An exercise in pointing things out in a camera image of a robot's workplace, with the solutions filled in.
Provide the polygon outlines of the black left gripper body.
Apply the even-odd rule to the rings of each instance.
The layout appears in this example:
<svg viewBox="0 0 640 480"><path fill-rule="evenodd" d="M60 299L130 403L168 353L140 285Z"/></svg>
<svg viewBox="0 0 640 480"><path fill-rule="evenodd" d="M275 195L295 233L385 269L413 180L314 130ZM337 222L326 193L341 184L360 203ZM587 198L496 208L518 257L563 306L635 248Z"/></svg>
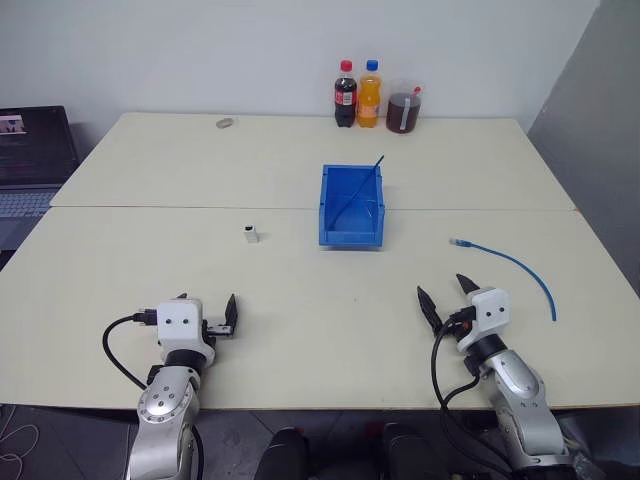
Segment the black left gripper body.
<svg viewBox="0 0 640 480"><path fill-rule="evenodd" d="M214 348L218 338L231 338L236 328L236 320L227 320L224 324L210 326L207 320L202 321L202 336L206 345Z"/></svg>

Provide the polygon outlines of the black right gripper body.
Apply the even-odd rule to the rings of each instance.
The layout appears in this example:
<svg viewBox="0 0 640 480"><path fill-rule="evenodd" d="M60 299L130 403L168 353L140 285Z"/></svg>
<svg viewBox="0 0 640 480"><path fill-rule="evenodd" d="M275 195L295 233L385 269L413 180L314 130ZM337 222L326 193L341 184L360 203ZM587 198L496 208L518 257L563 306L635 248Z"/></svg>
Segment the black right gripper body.
<svg viewBox="0 0 640 480"><path fill-rule="evenodd" d="M467 306L454 312L443 326L444 336L453 336L457 341L460 341L471 332L473 321L473 306Z"/></svg>

